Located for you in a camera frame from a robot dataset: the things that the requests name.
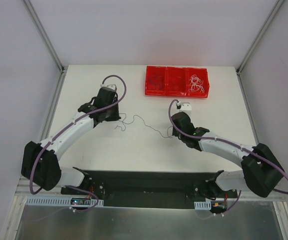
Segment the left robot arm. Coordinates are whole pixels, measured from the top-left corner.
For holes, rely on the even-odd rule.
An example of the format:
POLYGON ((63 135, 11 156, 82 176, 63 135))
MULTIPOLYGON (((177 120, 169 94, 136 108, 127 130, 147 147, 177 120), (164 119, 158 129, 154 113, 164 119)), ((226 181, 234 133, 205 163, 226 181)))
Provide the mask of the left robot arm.
POLYGON ((30 141, 26 144, 21 175, 46 191, 56 186, 72 186, 78 194, 87 193, 90 183, 86 173, 76 167, 60 167, 59 160, 81 136, 99 123, 120 119, 117 104, 94 112, 117 101, 117 86, 102 85, 97 96, 81 105, 67 126, 39 143, 30 141))

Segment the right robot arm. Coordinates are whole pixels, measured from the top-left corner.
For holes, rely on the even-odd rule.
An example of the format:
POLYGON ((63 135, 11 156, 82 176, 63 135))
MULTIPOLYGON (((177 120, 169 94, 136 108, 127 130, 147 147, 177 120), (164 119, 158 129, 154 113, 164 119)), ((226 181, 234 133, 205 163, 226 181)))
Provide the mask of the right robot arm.
POLYGON ((187 147, 217 155, 240 167, 237 171, 217 171, 200 187, 206 198, 215 199, 232 190, 250 190, 266 198, 284 177, 282 166, 263 143, 251 146, 231 142, 207 128, 195 127, 183 111, 171 115, 170 122, 173 135, 187 147))

